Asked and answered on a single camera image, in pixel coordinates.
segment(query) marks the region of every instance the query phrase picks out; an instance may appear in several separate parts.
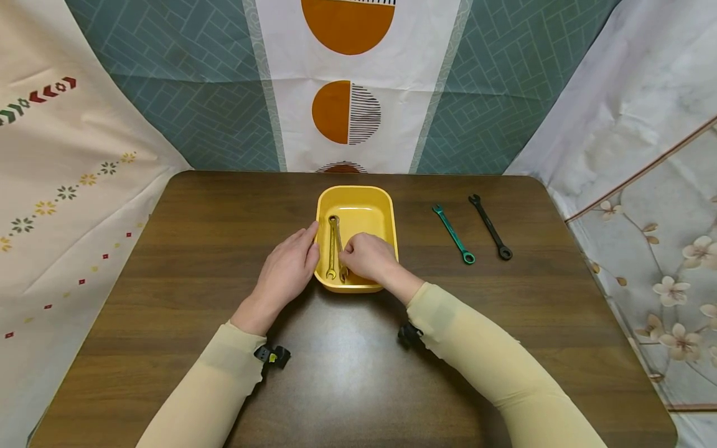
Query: red chevron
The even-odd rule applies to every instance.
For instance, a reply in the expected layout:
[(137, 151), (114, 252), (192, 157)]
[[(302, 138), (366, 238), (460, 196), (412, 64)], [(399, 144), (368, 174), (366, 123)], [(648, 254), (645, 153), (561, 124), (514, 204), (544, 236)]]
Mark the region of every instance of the red chevron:
[(75, 78), (71, 78), (69, 76), (66, 76), (62, 78), (62, 80), (67, 81), (70, 84), (70, 89), (74, 89), (77, 85), (77, 80)]
[(50, 98), (56, 97), (57, 93), (53, 92), (51, 87), (52, 86), (46, 85), (45, 88), (42, 89), (42, 94)]
[(34, 103), (44, 103), (45, 101), (47, 101), (44, 98), (40, 98), (39, 96), (37, 96), (37, 90), (31, 93), (30, 98), (28, 99)]

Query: wrench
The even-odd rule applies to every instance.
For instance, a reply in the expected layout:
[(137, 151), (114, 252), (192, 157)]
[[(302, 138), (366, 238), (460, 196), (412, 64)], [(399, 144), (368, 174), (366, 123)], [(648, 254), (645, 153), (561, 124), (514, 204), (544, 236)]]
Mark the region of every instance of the wrench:
[(498, 233), (495, 231), (495, 227), (493, 227), (493, 223), (490, 221), (490, 218), (488, 218), (488, 214), (485, 213), (483, 205), (481, 205), (480, 203), (480, 196), (478, 196), (477, 194), (474, 194), (473, 196), (468, 196), (468, 201), (470, 201), (471, 204), (475, 205), (475, 208), (478, 210), (478, 214), (481, 218), (483, 218), (483, 222), (488, 228), (490, 235), (493, 237), (495, 245), (498, 246), (498, 255), (500, 255), (500, 258), (504, 259), (505, 261), (508, 261), (513, 258), (513, 251), (510, 250), (508, 246), (503, 244), (503, 240), (500, 239)]
[(329, 218), (329, 227), (331, 228), (331, 234), (329, 236), (329, 244), (328, 244), (328, 270), (326, 271), (326, 278), (329, 280), (333, 280), (336, 278), (336, 271), (333, 268), (334, 265), (334, 252), (336, 252), (336, 237), (334, 236), (334, 229), (333, 224), (331, 223), (331, 218)]
[(435, 211), (438, 217), (441, 218), (441, 221), (443, 221), (443, 225), (446, 226), (446, 230), (448, 231), (448, 233), (450, 233), (451, 238), (453, 238), (453, 242), (456, 246), (458, 246), (458, 249), (463, 256), (463, 261), (465, 262), (465, 264), (475, 263), (475, 257), (473, 256), (473, 254), (468, 252), (465, 247), (463, 247), (463, 243), (460, 242), (458, 235), (456, 235), (455, 230), (453, 230), (453, 227), (448, 222), (448, 218), (446, 218), (446, 216), (443, 214), (443, 208), (440, 205), (436, 204), (433, 206), (433, 211)]
[[(328, 218), (328, 223), (331, 224), (332, 233), (336, 236), (336, 244), (338, 244), (338, 251), (343, 252), (343, 244), (341, 244), (341, 230), (338, 227), (339, 219), (335, 214)], [(338, 261), (338, 279), (341, 283), (346, 283), (348, 278), (348, 268)]]

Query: white curtain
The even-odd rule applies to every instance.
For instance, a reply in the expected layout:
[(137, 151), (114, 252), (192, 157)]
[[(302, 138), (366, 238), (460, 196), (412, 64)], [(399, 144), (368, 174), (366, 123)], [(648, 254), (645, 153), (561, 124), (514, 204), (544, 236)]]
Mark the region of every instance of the white curtain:
[(0, 446), (24, 447), (169, 178), (189, 169), (62, 0), (0, 2)]
[(546, 185), (695, 448), (717, 446), (715, 43), (713, 0), (623, 0), (506, 171)]

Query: left hand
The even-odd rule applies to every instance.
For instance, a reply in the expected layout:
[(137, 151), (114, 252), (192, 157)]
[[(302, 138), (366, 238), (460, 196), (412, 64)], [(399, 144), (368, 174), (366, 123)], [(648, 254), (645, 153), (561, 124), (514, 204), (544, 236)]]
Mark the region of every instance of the left hand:
[(229, 320), (240, 330), (264, 336), (279, 312), (306, 287), (318, 264), (313, 242), (318, 222), (301, 229), (276, 246), (264, 262), (257, 285)]

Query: black wrench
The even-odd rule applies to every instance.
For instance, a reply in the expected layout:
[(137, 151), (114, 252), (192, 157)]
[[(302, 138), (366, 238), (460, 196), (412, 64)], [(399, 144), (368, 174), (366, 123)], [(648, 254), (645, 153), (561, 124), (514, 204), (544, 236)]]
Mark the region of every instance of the black wrench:
[(503, 240), (500, 239), (498, 233), (495, 231), (495, 227), (493, 227), (493, 223), (490, 221), (490, 218), (488, 218), (488, 214), (485, 213), (483, 205), (480, 204), (480, 196), (478, 196), (477, 194), (474, 194), (473, 196), (468, 196), (468, 201), (470, 201), (471, 204), (475, 205), (475, 209), (478, 210), (478, 214), (481, 218), (483, 218), (483, 222), (488, 228), (490, 235), (493, 237), (495, 245), (498, 246), (498, 255), (500, 255), (500, 258), (504, 259), (505, 261), (508, 261), (513, 258), (513, 251), (510, 250), (508, 246), (503, 244)]

